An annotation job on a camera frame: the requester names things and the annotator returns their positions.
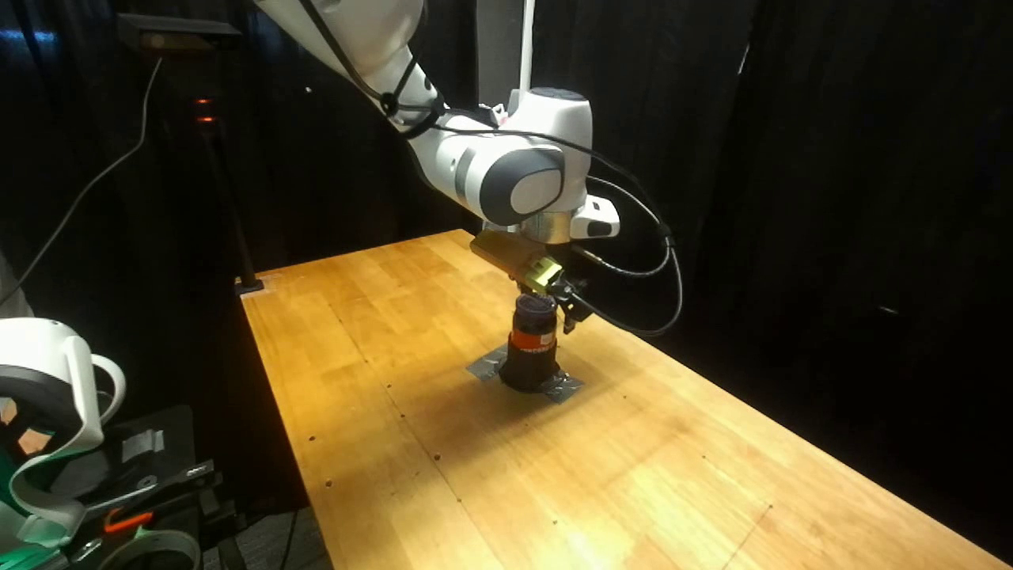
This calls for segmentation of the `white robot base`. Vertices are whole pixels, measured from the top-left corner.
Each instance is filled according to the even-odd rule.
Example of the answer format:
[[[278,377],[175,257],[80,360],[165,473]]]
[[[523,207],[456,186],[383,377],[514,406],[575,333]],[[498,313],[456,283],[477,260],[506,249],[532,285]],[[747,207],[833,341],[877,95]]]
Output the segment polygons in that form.
[[[16,401],[5,429],[16,465],[3,477],[3,528],[16,542],[60,547],[80,531],[85,506],[30,484],[29,476],[104,439],[104,426],[126,399],[126,374],[65,324],[3,318],[0,395]]]

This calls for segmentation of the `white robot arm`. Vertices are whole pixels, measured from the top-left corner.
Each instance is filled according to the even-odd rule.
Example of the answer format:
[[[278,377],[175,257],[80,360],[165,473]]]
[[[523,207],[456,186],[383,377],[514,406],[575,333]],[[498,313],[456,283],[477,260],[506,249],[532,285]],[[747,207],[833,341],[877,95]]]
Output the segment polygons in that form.
[[[483,225],[560,247],[619,233],[585,190],[591,105],[569,89],[514,89],[488,117],[454,110],[410,53],[423,0],[255,0],[408,142],[422,179]]]

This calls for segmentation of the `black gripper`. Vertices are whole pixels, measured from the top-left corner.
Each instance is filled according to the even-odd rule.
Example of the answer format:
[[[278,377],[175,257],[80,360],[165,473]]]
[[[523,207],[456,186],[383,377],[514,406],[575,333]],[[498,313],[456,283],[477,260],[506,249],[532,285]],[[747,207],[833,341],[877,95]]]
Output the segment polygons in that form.
[[[470,249],[506,273],[523,290],[556,297],[566,290],[563,265],[543,245],[514,231],[477,231]]]

